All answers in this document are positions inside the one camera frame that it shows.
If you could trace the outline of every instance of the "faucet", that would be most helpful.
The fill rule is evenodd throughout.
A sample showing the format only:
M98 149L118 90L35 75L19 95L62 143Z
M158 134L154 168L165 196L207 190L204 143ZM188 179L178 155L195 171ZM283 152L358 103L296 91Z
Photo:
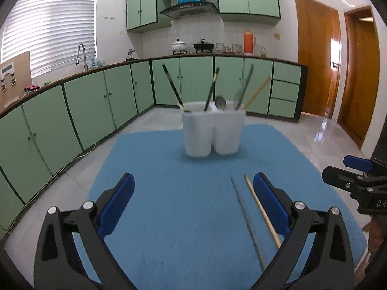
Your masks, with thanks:
M76 65L79 64L79 49L81 48L81 46L83 48L83 60L84 60L84 64L85 64L85 71L87 71L88 70L88 64L86 63L86 51L85 51L85 46L83 45L83 43L82 44L80 43L78 45L77 61L75 62L75 64Z

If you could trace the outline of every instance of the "silver screw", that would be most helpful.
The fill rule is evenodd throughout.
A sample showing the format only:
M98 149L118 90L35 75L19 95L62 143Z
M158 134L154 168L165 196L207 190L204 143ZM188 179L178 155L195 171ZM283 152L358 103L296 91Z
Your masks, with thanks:
M49 209L48 209L48 213L50 215L53 215L57 212L57 208L55 206L51 206Z
M92 201L86 201L83 203L84 209L91 209L93 207L94 203Z
M305 208L305 204L303 202L297 201L294 203L294 207L299 210L303 210Z
M332 212L332 214L334 215L338 215L340 213L340 209L338 209L337 207L332 207L330 209L330 211Z

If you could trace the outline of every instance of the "white pot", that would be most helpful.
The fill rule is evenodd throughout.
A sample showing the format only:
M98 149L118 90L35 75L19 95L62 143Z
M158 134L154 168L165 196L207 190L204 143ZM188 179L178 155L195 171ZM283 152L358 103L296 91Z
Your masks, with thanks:
M185 51L186 47L187 44L184 41L180 41L179 39L171 43L172 51Z

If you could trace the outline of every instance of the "white roller blind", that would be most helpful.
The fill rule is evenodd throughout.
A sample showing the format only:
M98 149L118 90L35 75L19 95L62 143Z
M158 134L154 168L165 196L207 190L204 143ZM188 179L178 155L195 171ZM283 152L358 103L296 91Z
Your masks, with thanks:
M94 58L94 15L95 0L18 0L5 24L1 62L29 51L36 77L75 64L80 43Z

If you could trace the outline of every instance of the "black range hood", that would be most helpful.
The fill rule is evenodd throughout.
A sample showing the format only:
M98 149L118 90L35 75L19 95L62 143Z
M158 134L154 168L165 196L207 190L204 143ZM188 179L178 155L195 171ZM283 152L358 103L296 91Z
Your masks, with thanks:
M160 13L174 20L202 13L218 13L218 9L212 2L186 2L171 6Z

